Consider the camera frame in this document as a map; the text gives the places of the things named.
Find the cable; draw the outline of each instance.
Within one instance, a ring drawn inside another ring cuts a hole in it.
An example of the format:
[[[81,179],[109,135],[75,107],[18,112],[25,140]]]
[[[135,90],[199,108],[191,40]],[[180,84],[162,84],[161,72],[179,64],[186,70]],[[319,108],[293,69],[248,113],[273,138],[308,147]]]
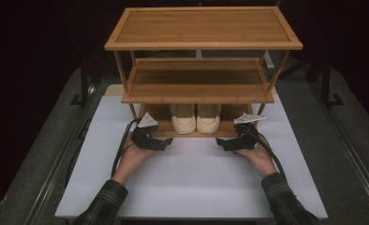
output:
[[[259,136],[256,137],[253,133],[251,133],[247,130],[244,130],[244,132],[246,132],[247,134],[250,134],[252,137],[254,137],[258,141],[258,143],[261,144],[264,147],[264,149],[266,149],[266,151],[270,154],[270,156],[274,160],[275,165],[277,165],[278,171],[280,171],[280,173],[284,177],[284,179],[287,180],[287,177],[284,173],[284,169],[281,165],[280,160],[278,159],[278,157],[273,152],[272,148],[270,147],[269,143],[267,142],[267,139],[263,136],[263,134],[258,132],[258,135],[260,135],[266,141],[267,144],[263,140],[261,140]]]
[[[130,148],[132,145],[134,145],[134,143],[130,144],[128,147],[126,147],[124,150],[123,150],[123,153],[126,151],[126,149]]]
[[[126,137],[128,137],[128,133],[129,133],[129,130],[131,129],[132,127],[132,124],[135,123],[135,122],[140,122],[141,120],[141,117],[140,118],[137,118],[137,119],[134,119],[132,120],[127,126],[126,126],[126,129],[125,129],[125,132],[124,132],[124,135],[123,135],[123,139],[121,140],[121,143],[120,143],[120,147],[118,148],[118,151],[117,151],[117,156],[115,157],[115,160],[114,160],[114,163],[112,164],[112,168],[111,168],[111,176],[114,175],[115,173],[115,170],[117,169],[117,164],[118,164],[118,160],[120,159],[121,155],[124,153],[124,151],[130,147],[131,145],[129,145],[126,149],[123,150],[124,148],[124,144],[125,144],[125,141],[126,141]]]

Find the wrist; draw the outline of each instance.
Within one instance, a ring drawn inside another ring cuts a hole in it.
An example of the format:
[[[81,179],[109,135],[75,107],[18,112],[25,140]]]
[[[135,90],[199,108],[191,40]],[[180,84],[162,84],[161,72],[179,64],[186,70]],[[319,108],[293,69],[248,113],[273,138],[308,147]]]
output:
[[[277,169],[275,167],[271,167],[271,168],[264,168],[263,170],[259,170],[258,171],[260,176],[262,178],[268,176],[268,175],[271,175],[273,173],[278,173]]]
[[[111,180],[114,180],[118,183],[120,183],[121,185],[125,185],[126,181],[128,180],[129,175],[124,173],[124,172],[120,172],[119,170],[117,170],[114,175],[112,176]]]

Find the white tabletop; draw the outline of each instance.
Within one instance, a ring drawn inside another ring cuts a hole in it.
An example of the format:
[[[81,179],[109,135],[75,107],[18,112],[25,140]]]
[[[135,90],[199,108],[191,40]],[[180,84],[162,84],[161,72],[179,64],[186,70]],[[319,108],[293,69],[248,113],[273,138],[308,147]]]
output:
[[[258,131],[280,159],[288,183],[318,218],[327,213],[277,94],[264,110]],[[121,97],[101,99],[64,197],[55,215],[83,212],[110,178],[126,125],[132,120]],[[211,138],[174,138],[149,158],[126,185],[122,218],[272,218],[261,178],[240,155],[225,152]]]

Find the top shelf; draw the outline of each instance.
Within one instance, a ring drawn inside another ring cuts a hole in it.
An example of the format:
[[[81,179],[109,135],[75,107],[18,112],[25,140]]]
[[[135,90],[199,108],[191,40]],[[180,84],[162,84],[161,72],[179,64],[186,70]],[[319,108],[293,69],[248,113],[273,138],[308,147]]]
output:
[[[126,8],[107,51],[300,50],[278,7]]]

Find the shelf board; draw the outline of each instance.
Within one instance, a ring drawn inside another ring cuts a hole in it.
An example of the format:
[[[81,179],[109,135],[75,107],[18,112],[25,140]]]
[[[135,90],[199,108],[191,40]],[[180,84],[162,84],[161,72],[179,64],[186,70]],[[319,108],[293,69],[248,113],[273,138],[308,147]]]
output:
[[[234,130],[233,120],[240,117],[243,113],[253,113],[251,105],[222,105],[219,130],[216,133],[204,134],[195,130],[189,134],[178,134],[173,130],[168,105],[141,105],[139,116],[143,116],[146,112],[148,112],[156,121],[158,121],[158,130],[152,134],[154,137],[198,138],[237,137],[237,133]]]
[[[107,51],[300,50],[278,7],[126,8]]]
[[[273,103],[257,58],[137,59],[123,103]]]

